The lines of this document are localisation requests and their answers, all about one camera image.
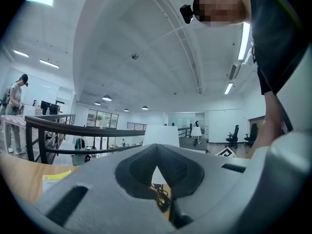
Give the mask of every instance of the backpack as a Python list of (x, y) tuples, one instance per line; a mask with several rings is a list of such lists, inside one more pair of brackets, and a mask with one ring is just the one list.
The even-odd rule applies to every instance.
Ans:
[(3, 97), (2, 97), (2, 104), (7, 105), (10, 101), (10, 92), (11, 92), (11, 86), (8, 86), (7, 89), (4, 91)]

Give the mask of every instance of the black t-shirt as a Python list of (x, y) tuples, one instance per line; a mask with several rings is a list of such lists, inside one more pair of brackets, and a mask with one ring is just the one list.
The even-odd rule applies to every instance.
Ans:
[(253, 51), (262, 94), (270, 90), (276, 94), (282, 88), (308, 46), (303, 2), (251, 0)]

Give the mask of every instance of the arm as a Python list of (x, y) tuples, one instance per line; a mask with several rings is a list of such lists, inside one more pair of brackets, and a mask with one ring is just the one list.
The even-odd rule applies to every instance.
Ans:
[(14, 99), (15, 93), (16, 93), (16, 88), (12, 86), (12, 88), (10, 90), (10, 102), (13, 104), (13, 106), (19, 107), (20, 103)]
[(264, 94), (266, 112), (257, 139), (247, 158), (252, 158), (259, 147), (270, 146), (281, 135), (282, 106), (272, 91)]

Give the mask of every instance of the wooden table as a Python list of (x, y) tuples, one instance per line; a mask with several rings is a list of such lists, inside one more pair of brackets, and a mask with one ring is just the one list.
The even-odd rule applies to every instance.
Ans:
[[(31, 162), (0, 152), (0, 172), (11, 192), (34, 204), (42, 195), (42, 175), (61, 174), (78, 169), (79, 166), (55, 166)], [(170, 187), (164, 190), (171, 196)], [(169, 211), (164, 213), (169, 219)]]

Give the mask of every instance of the window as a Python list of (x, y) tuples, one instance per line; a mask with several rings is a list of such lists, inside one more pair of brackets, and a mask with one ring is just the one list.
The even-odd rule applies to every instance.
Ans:
[(146, 130), (147, 125), (146, 124), (140, 124), (140, 123), (127, 123), (127, 129), (131, 130)]
[(118, 115), (89, 109), (87, 127), (117, 128)]

